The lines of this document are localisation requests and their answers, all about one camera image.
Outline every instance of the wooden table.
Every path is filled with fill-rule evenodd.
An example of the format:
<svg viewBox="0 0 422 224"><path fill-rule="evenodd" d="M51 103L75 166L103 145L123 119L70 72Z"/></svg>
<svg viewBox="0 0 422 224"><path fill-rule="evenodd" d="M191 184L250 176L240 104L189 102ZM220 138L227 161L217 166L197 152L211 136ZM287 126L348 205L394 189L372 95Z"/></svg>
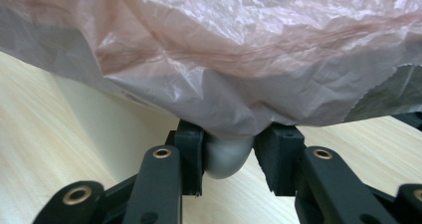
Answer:
<svg viewBox="0 0 422 224"><path fill-rule="evenodd" d="M105 188L137 173L178 119L0 55L0 223L29 223L62 187ZM422 133L381 117L300 127L307 145L337 151L367 184L394 195L422 183ZM298 223L293 198L269 192L254 153L235 175L204 176L203 196L183 197L184 223Z"/></svg>

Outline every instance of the white plastic sheet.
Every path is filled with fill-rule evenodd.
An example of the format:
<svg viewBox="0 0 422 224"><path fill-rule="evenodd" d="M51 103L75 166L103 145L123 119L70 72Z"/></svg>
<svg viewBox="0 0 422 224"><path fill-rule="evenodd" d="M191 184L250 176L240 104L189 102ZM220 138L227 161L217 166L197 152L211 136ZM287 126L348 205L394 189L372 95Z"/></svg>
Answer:
<svg viewBox="0 0 422 224"><path fill-rule="evenodd" d="M0 5L0 50L218 136L422 111L422 0Z"/></svg>

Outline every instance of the translucent plastic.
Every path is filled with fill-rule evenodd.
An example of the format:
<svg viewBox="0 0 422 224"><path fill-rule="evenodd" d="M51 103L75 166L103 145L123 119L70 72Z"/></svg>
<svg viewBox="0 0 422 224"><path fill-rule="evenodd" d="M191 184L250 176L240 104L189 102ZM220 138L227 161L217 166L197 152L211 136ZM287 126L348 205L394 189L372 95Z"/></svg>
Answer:
<svg viewBox="0 0 422 224"><path fill-rule="evenodd" d="M422 0L0 5L1 51L220 137L422 111Z"/></svg>

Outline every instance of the wood grain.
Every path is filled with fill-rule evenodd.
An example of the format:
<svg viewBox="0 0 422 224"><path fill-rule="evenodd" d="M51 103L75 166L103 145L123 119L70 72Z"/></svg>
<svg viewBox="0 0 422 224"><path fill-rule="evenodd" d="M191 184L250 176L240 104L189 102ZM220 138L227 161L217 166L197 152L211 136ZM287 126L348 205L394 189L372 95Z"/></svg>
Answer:
<svg viewBox="0 0 422 224"><path fill-rule="evenodd" d="M0 223L29 223L60 188L105 188L135 174L177 118L141 108L0 55ZM422 134L381 117L300 127L307 145L337 151L367 184L395 194L422 183ZM184 223L298 223L292 198L269 192L254 153L235 175L204 176L204 195L183 198Z"/></svg>

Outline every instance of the metal ring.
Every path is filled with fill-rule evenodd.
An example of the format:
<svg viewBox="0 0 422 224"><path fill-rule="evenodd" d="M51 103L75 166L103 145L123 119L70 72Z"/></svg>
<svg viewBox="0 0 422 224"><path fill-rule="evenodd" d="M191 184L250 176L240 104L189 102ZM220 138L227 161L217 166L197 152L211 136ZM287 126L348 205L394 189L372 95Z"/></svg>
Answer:
<svg viewBox="0 0 422 224"><path fill-rule="evenodd" d="M332 159L332 154L329 151L320 148L314 150L314 155L321 159Z"/></svg>
<svg viewBox="0 0 422 224"><path fill-rule="evenodd" d="M419 201L422 201L422 189L416 189L413 192L413 195L415 195L416 199L418 199Z"/></svg>
<svg viewBox="0 0 422 224"><path fill-rule="evenodd" d="M77 192L84 192L84 194L76 198L72 197L72 195ZM66 193L66 195L63 197L63 203L66 205L76 205L87 200L91 194L93 194L93 190L86 185L75 187Z"/></svg>
<svg viewBox="0 0 422 224"><path fill-rule="evenodd" d="M152 155L156 158L166 158L171 155L171 150L167 148L160 148L156 150Z"/></svg>

